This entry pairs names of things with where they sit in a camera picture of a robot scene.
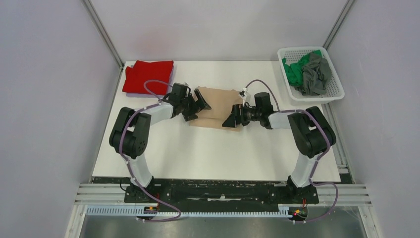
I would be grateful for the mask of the beige t-shirt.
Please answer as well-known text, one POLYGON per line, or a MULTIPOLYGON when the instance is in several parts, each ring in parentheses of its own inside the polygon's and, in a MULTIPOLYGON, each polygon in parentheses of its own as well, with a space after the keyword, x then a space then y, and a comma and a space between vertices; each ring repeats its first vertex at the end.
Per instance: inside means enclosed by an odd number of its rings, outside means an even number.
POLYGON ((230 116, 232 106, 242 104, 242 98, 236 90, 223 90, 198 87, 204 100, 211 106, 210 110, 197 113, 198 118, 189 121, 189 126, 221 129, 239 132, 241 127, 223 127, 222 124, 230 116))

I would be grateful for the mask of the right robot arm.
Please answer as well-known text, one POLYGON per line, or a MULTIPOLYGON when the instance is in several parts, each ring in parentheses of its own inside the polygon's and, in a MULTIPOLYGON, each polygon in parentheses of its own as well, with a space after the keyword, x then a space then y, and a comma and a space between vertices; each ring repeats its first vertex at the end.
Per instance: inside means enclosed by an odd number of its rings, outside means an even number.
POLYGON ((233 105, 222 126, 236 128, 258 121, 266 129, 290 129, 299 155, 287 180, 286 196, 292 202, 299 202, 306 196, 305 189, 313 186, 316 167, 336 143, 336 135, 317 106, 275 111, 267 92, 255 94, 254 100, 254 106, 247 102, 233 105))

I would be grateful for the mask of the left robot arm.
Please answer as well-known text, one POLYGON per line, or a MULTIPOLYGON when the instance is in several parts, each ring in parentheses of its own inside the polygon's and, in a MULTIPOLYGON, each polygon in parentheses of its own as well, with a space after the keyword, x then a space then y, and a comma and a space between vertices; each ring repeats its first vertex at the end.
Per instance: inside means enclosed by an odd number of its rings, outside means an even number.
POLYGON ((131 182, 138 186, 137 196, 150 202, 156 189, 150 185, 153 175, 145 157, 150 128, 152 125, 182 115, 186 122, 198 118, 198 113, 211 110, 199 89, 192 90, 186 84, 174 83, 171 91, 158 97, 155 104, 138 110, 120 109, 112 128, 109 144, 124 159, 131 176, 131 182))

